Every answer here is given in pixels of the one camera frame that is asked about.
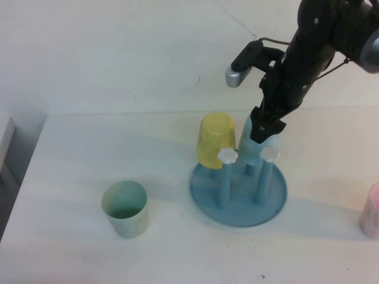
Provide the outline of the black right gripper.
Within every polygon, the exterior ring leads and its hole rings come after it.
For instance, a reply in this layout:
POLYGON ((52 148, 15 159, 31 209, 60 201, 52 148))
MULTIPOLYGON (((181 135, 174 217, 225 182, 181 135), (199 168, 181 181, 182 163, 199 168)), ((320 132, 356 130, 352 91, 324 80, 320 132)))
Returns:
POLYGON ((273 133, 281 133, 283 117, 297 109, 314 81, 314 57, 308 54, 283 54, 281 57, 257 56, 253 66, 265 72, 259 87, 263 91, 261 106, 250 115, 250 139, 261 144, 273 133))

